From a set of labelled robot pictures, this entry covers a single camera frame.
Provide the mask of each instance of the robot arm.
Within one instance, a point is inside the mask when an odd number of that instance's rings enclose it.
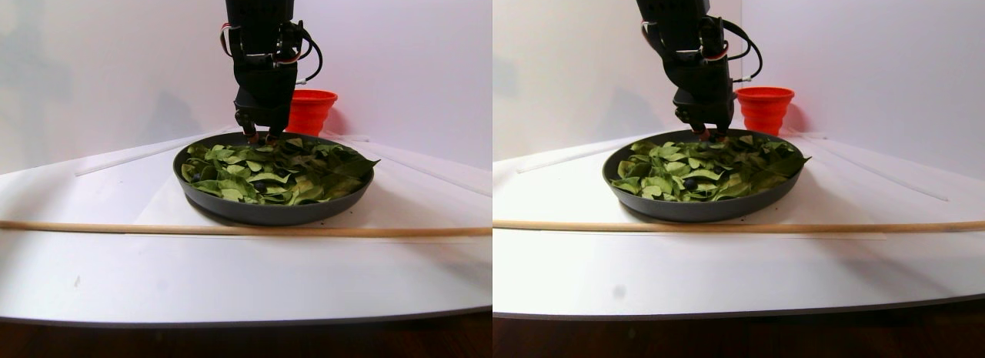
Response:
[[[735,58],[728,58],[728,41],[724,30],[735,33],[760,51],[739,26],[708,16],[708,0],[636,0],[643,14],[643,37],[664,62],[664,72],[678,87],[674,95],[676,116],[689,123],[701,139],[724,139],[732,122],[735,92],[729,77],[728,60],[745,56],[749,49]],[[760,69],[763,58],[760,56]],[[704,126],[715,125],[714,134]]]
[[[225,0],[229,23],[222,27],[222,47],[232,56],[232,73],[239,83],[232,104],[236,122],[252,143],[258,142],[257,125],[270,127],[266,143],[277,140],[288,125],[295,84],[306,83],[321,70],[321,49],[311,40],[305,23],[291,23],[293,3],[295,0]],[[305,53],[302,41],[309,42]],[[318,69],[298,80],[298,60],[312,48],[318,55]]]

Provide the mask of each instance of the wooden stick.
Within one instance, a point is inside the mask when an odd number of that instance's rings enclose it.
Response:
[[[681,232],[681,233],[911,233],[985,231],[985,221],[897,224],[679,224],[679,223],[564,223],[493,220],[493,228],[546,231]]]
[[[169,234],[335,238],[439,238],[490,236],[489,227],[465,228],[311,228],[246,226],[170,226],[0,221],[0,229],[106,234]]]

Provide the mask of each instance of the black pan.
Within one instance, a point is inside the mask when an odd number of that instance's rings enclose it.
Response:
[[[759,132],[749,132],[749,130],[743,129],[730,129],[728,136],[741,137],[746,136],[746,134],[764,137],[771,141],[786,141],[776,136],[768,136],[768,134]],[[650,136],[644,140],[649,140],[661,146],[667,141],[694,142],[697,141],[697,136],[690,130],[680,130],[679,132],[668,132],[658,134],[657,136]],[[629,192],[624,192],[621,189],[613,188],[612,185],[609,185],[609,182],[612,182],[611,179],[619,179],[619,162],[628,159],[633,154],[633,151],[629,149],[630,147],[633,147],[633,144],[622,147],[622,149],[613,153],[609,157],[609,160],[606,160],[606,164],[602,167],[602,176],[606,180],[606,186],[615,193],[616,197],[619,197],[619,201],[624,206],[643,215],[672,222],[724,221],[759,211],[787,195],[800,177],[801,171],[803,171],[801,169],[797,174],[791,176],[787,182],[780,183],[780,185],[775,186],[773,189],[754,193],[751,196],[736,197],[736,199],[689,202],[644,199],[643,197],[631,195]],[[800,153],[800,150],[796,146],[794,149]]]
[[[261,140],[264,136],[266,136],[266,132],[260,132]],[[326,139],[318,139],[318,137],[314,136],[304,136],[303,134],[288,132],[281,135],[281,140],[294,139],[295,137],[300,137],[300,139],[305,141],[318,141],[328,144],[328,146],[338,145],[337,142]],[[249,141],[246,141],[242,132],[233,132],[206,137],[206,139],[198,140],[195,143],[210,147],[215,146],[215,144],[222,144],[222,146],[246,146]],[[347,196],[342,196],[340,199],[302,204],[302,206],[260,206],[260,204],[248,204],[221,199],[221,197],[210,196],[208,193],[200,192],[193,188],[193,186],[189,185],[182,178],[182,164],[189,157],[190,154],[188,154],[188,148],[186,146],[185,149],[176,155],[175,164],[173,164],[175,177],[182,184],[182,189],[188,200],[218,217],[249,225],[293,226],[323,220],[335,214],[342,213],[342,211],[354,206],[356,201],[359,201],[363,193],[366,192],[366,189],[369,188],[369,184],[373,178],[373,171],[369,171],[369,174],[362,177],[362,181],[364,182],[362,188],[357,189]]]

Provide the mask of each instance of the white surface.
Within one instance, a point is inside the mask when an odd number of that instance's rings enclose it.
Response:
[[[742,25],[742,0],[710,2],[710,14]],[[676,87],[640,34],[636,0],[492,6],[496,160],[683,128],[674,116]],[[727,40],[729,54],[738,55],[742,41]],[[741,62],[732,62],[731,73],[739,77]]]
[[[306,86],[339,94],[326,123],[489,170],[492,0],[296,0],[326,56]],[[313,56],[299,74],[314,72]]]
[[[830,140],[852,159],[941,192],[940,201],[788,137],[813,158],[775,206],[736,223],[912,223],[985,218],[985,182]],[[532,161],[493,165],[493,218],[638,222],[602,178],[611,151],[517,175]],[[493,312],[546,318],[674,318],[711,313],[856,308],[985,293],[981,233],[842,239],[736,234],[613,234],[496,230]]]
[[[0,176],[0,218],[210,224],[173,176],[172,150],[74,176],[143,146]],[[386,146],[466,181],[482,172]],[[372,158],[370,151],[363,151]],[[352,213],[325,226],[488,226],[492,200],[383,161]],[[488,308],[492,239],[274,239],[0,230],[0,316],[68,323],[377,319]]]
[[[490,0],[295,0],[295,20],[331,129],[489,170]],[[0,0],[0,174],[234,123],[225,21],[225,0]]]
[[[742,0],[795,129],[985,179],[985,0]],[[746,69],[754,58],[744,59]]]

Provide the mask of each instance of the white backdrop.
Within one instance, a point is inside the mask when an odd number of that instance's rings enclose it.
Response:
[[[743,0],[785,123],[985,179],[985,0]]]
[[[742,25],[742,0],[710,2],[710,14]],[[492,6],[496,160],[687,129],[674,116],[676,87],[640,34],[636,0],[492,0]],[[741,44],[734,35],[728,40]],[[733,62],[733,77],[740,66]]]
[[[332,129],[489,169],[490,0],[296,0],[296,19]],[[225,0],[0,0],[0,174],[233,125],[223,22]]]

